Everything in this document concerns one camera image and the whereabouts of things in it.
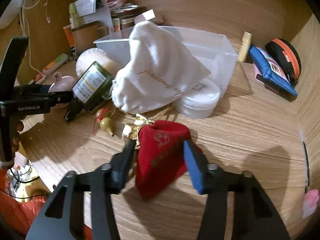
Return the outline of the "person left hand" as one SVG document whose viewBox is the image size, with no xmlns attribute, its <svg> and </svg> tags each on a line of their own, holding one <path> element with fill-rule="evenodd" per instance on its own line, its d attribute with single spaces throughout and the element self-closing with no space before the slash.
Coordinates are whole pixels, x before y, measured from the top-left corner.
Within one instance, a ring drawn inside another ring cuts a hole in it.
<svg viewBox="0 0 320 240">
<path fill-rule="evenodd" d="M 26 116 L 15 116 L 11 120 L 11 136 L 12 136 L 12 152 L 15 153 L 19 150 L 20 140 L 21 140 L 21 132 L 24 129 L 23 120 Z"/>
</svg>

